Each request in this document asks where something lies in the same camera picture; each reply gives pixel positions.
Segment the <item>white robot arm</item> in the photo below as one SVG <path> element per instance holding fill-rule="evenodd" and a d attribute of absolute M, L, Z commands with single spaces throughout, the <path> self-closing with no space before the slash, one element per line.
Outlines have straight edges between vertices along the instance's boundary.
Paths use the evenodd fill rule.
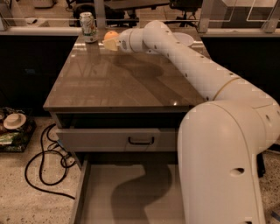
<path fill-rule="evenodd" d="M 102 43 L 112 51 L 166 57 L 205 98 L 178 130 L 185 224 L 265 224 L 257 156 L 280 136 L 278 103 L 160 21 L 109 31 Z"/>

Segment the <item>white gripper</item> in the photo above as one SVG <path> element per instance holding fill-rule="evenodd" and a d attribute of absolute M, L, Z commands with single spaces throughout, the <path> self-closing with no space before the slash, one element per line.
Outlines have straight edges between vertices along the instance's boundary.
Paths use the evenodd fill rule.
<path fill-rule="evenodd" d="M 143 53 L 146 50 L 143 38 L 144 30 L 140 28 L 127 29 L 119 34 L 118 43 L 125 53 Z M 103 46 L 110 51 L 117 51 L 118 46 L 114 38 L 104 39 Z"/>

